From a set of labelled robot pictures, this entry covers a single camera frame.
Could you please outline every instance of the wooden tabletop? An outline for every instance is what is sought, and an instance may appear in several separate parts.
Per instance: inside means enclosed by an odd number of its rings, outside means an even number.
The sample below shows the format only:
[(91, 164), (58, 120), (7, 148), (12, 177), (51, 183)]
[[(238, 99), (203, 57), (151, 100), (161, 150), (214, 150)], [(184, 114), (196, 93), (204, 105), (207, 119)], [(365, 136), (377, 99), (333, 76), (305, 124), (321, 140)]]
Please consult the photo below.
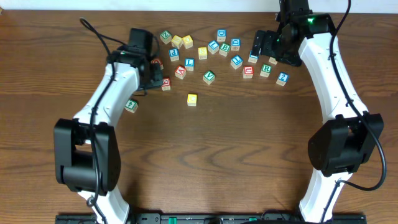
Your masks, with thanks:
[[(278, 63), (269, 78), (244, 80), (241, 69), (209, 54), (183, 80), (174, 75), (186, 57), (226, 28), (227, 42), (242, 40), (247, 63), (255, 31), (276, 30), (274, 13), (4, 11), (0, 16), (0, 223), (53, 223), (59, 213), (86, 213), (84, 199), (55, 180), (53, 127), (89, 100), (104, 74), (106, 52), (79, 23), (84, 16), (99, 32), (127, 41), (132, 27), (156, 35), (191, 35), (194, 47), (171, 62), (161, 43), (171, 91), (136, 97), (116, 128), (122, 171), (119, 188), (134, 206), (165, 213), (254, 213), (293, 210), (312, 173), (307, 143), (322, 126), (321, 109), (305, 66)], [(335, 23), (341, 15), (333, 15)], [(365, 213), (369, 223), (398, 219), (398, 16), (351, 14), (339, 33), (351, 80), (371, 113), (385, 122), (381, 142), (387, 180), (375, 192), (345, 186), (335, 212)], [(111, 49), (118, 47), (110, 42)], [(216, 80), (207, 85), (203, 74)], [(276, 85), (280, 72), (290, 75)], [(187, 94), (198, 94), (197, 107)], [(374, 185), (381, 164), (375, 150), (351, 180)]]

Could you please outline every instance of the white backdrop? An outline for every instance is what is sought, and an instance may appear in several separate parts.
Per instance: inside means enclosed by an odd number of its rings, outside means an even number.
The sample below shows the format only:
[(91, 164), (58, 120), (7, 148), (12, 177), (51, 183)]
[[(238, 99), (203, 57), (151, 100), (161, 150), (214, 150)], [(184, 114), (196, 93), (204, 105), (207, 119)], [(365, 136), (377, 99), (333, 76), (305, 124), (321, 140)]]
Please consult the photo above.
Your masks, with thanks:
[[(314, 12), (345, 12), (348, 0), (309, 0)], [(277, 12), (278, 0), (0, 0), (4, 9)], [(351, 12), (398, 13), (398, 0), (353, 0)]]

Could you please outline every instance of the white plastic arm segment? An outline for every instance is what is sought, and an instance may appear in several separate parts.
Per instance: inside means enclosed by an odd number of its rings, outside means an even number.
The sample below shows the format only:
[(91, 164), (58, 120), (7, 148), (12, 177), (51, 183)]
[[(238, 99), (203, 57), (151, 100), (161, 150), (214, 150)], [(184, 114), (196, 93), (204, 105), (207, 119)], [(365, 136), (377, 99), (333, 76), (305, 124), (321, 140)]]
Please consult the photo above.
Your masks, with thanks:
[[(328, 120), (336, 119), (336, 115), (338, 114), (342, 114), (344, 118), (356, 117), (351, 107), (346, 106), (347, 100), (338, 83), (331, 60), (329, 60), (330, 41), (330, 33), (315, 34), (311, 39), (305, 38), (298, 50), (300, 58), (310, 72), (312, 82), (317, 91), (322, 109), (323, 124)], [(354, 100), (353, 103), (360, 113), (368, 111), (361, 99), (359, 99), (349, 79), (346, 67), (340, 55), (337, 37), (333, 43), (333, 50), (336, 54), (335, 61), (340, 77), (347, 89), (349, 97)]]
[[(94, 192), (81, 191), (78, 193), (84, 199), (88, 200), (94, 197)], [(118, 186), (108, 192), (106, 196), (98, 196), (97, 205), (106, 217), (106, 222), (111, 224), (125, 224), (129, 215), (129, 204), (125, 202), (120, 194)], [(93, 207), (97, 216), (97, 222), (103, 223), (100, 215)]]
[[(331, 177), (325, 177), (321, 171), (314, 169), (312, 171), (312, 177), (310, 185), (308, 186), (307, 193), (304, 198), (300, 201), (300, 211), (306, 222), (320, 223), (323, 215), (324, 208), (326, 207), (330, 195), (335, 188), (337, 180), (348, 180), (353, 174), (348, 172), (342, 172), (339, 174), (333, 174)], [(341, 183), (340, 187), (331, 201), (328, 211), (325, 215), (325, 220), (331, 219), (331, 211), (335, 206), (338, 195), (340, 194), (344, 184)]]
[[(116, 69), (115, 81), (113, 81), (99, 104), (94, 124), (105, 122), (116, 128), (119, 118), (122, 115), (124, 105), (139, 87), (139, 72), (138, 69), (125, 63), (115, 63), (114, 66)], [(86, 106), (73, 118), (78, 118), (80, 123), (90, 123), (91, 108), (105, 89), (111, 75), (112, 66), (111, 64), (107, 64), (105, 68), (105, 76), (94, 92), (94, 95), (88, 101)]]

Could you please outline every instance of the alphabet cube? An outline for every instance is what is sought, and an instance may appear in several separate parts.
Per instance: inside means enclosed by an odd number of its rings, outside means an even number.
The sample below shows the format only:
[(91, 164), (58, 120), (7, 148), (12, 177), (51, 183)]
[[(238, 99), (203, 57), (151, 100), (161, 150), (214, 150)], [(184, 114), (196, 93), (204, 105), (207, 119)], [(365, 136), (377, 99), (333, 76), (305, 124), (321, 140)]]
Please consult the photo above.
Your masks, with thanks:
[(182, 37), (182, 42), (183, 42), (183, 44), (185, 46), (185, 49), (193, 47), (193, 40), (192, 40), (192, 37), (190, 35)]
[(197, 106), (198, 95), (196, 94), (188, 94), (187, 103), (188, 106)]
[(287, 83), (288, 79), (289, 79), (289, 75), (281, 72), (279, 74), (278, 80), (276, 81), (276, 84), (284, 86)]
[(162, 63), (162, 61), (160, 60), (160, 59), (153, 59), (152, 61), (151, 61), (151, 63), (158, 63), (159, 65), (160, 65), (160, 69), (161, 70), (163, 70), (163, 63)]
[(126, 103), (126, 105), (124, 106), (124, 108), (125, 108), (127, 111), (130, 111), (130, 112), (132, 112), (132, 113), (135, 113), (136, 110), (137, 110), (137, 108), (138, 108), (138, 104), (137, 104), (137, 102), (135, 102), (134, 100), (129, 100), (129, 101), (127, 101), (127, 103)]
[(183, 44), (182, 38), (175, 35), (172, 39), (172, 46), (179, 49)]
[(178, 49), (170, 49), (169, 55), (172, 62), (180, 60), (180, 54), (178, 53)]
[(278, 64), (278, 61), (274, 59), (273, 57), (269, 57), (269, 63), (273, 63), (274, 65)]
[(231, 46), (229, 44), (223, 43), (220, 47), (220, 55), (227, 56), (228, 52), (231, 50)]
[(254, 68), (253, 66), (243, 67), (243, 78), (253, 78)]
[(239, 38), (232, 38), (231, 39), (231, 50), (239, 50), (241, 48), (241, 39)]
[(177, 78), (184, 79), (185, 75), (187, 74), (187, 69), (180, 65), (177, 67), (174, 73)]
[(251, 51), (250, 51), (250, 54), (249, 54), (249, 62), (251, 62), (251, 63), (257, 63), (257, 60), (258, 60), (258, 56), (254, 56), (254, 55), (252, 55), (251, 54)]
[(172, 89), (172, 84), (170, 83), (170, 78), (164, 78), (163, 79), (163, 85), (162, 85), (162, 90), (171, 90)]
[(199, 60), (207, 59), (207, 48), (206, 47), (199, 47), (198, 53), (199, 53)]
[(235, 69), (237, 69), (237, 68), (239, 68), (240, 66), (242, 66), (242, 64), (243, 64), (243, 60), (242, 60), (242, 58), (240, 57), (240, 56), (235, 56), (235, 57), (233, 57), (232, 58), (232, 60), (231, 60), (231, 65), (232, 65), (232, 67), (233, 68), (235, 68)]
[(220, 45), (217, 43), (217, 41), (213, 40), (207, 45), (207, 49), (210, 51), (210, 53), (215, 54), (220, 49)]
[(226, 40), (226, 29), (219, 29), (217, 31), (217, 41), (224, 42)]
[(186, 58), (185, 59), (185, 68), (188, 71), (193, 71), (193, 67), (195, 66), (195, 59), (193, 58)]
[(212, 82), (214, 82), (214, 80), (216, 79), (216, 75), (211, 72), (210, 70), (207, 71), (205, 73), (205, 75), (203, 76), (203, 81), (205, 81), (207, 84), (211, 84)]
[(271, 73), (271, 70), (272, 70), (271, 66), (266, 65), (266, 64), (262, 65), (260, 76), (268, 77), (269, 74)]
[(163, 31), (163, 33), (160, 34), (160, 40), (164, 43), (164, 44), (168, 44), (172, 41), (172, 34), (165, 30)]

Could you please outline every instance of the wooden table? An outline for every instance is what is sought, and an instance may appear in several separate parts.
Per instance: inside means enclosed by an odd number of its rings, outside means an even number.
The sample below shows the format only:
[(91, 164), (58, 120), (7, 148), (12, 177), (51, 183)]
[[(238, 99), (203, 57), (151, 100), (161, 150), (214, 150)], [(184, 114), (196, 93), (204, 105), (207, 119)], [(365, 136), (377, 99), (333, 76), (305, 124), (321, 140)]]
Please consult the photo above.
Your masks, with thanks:
[[(135, 114), (125, 111), (116, 129), (122, 157), (119, 188), (131, 204), (165, 213), (293, 210), (312, 173), (309, 138), (322, 125), (315, 89), (305, 66), (273, 66), (269, 78), (255, 64), (253, 79), (234, 70), (231, 52), (197, 60), (184, 80), (174, 75), (186, 57), (227, 28), (240, 37), (247, 64), (258, 29), (276, 30), (274, 13), (4, 11), (0, 16), (0, 223), (53, 223), (59, 213), (90, 209), (55, 180), (53, 126), (72, 118), (104, 73), (106, 52), (78, 19), (85, 16), (101, 33), (128, 40), (131, 27), (159, 35), (190, 34), (194, 48), (170, 62), (161, 44), (164, 74), (172, 90), (136, 97)], [(339, 22), (341, 15), (333, 15)], [(398, 16), (352, 14), (339, 34), (351, 80), (371, 113), (385, 122), (381, 142), (388, 161), (386, 183), (375, 192), (346, 186), (335, 212), (364, 212), (369, 223), (398, 219)], [(110, 42), (111, 49), (118, 47)], [(216, 74), (207, 85), (203, 74)], [(282, 87), (279, 72), (290, 75)], [(187, 106), (187, 94), (198, 106)], [(380, 176), (379, 154), (351, 178), (364, 186)]]

